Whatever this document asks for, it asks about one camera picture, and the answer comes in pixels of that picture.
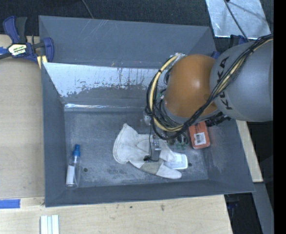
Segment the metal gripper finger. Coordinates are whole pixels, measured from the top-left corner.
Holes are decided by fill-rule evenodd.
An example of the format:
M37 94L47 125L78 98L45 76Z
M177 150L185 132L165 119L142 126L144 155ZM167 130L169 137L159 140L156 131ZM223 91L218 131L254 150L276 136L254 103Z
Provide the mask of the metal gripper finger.
M151 160L158 161L160 153L161 153L160 142L158 139L154 139L151 142Z

